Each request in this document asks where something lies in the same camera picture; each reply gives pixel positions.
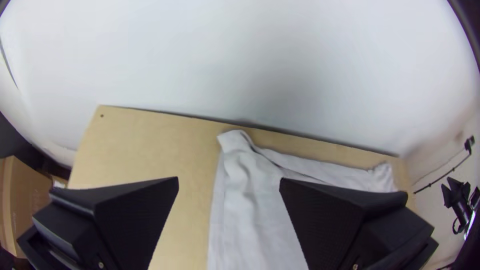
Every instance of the fabric fold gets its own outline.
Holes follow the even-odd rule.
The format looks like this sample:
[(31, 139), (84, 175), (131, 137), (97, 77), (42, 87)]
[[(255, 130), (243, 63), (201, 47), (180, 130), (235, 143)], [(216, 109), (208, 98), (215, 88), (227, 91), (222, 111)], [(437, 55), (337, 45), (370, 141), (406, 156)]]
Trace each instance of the fabric fold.
[(279, 192), (283, 177), (371, 192), (397, 191), (392, 167), (360, 169), (255, 146), (243, 130), (218, 137), (208, 270), (307, 270)]

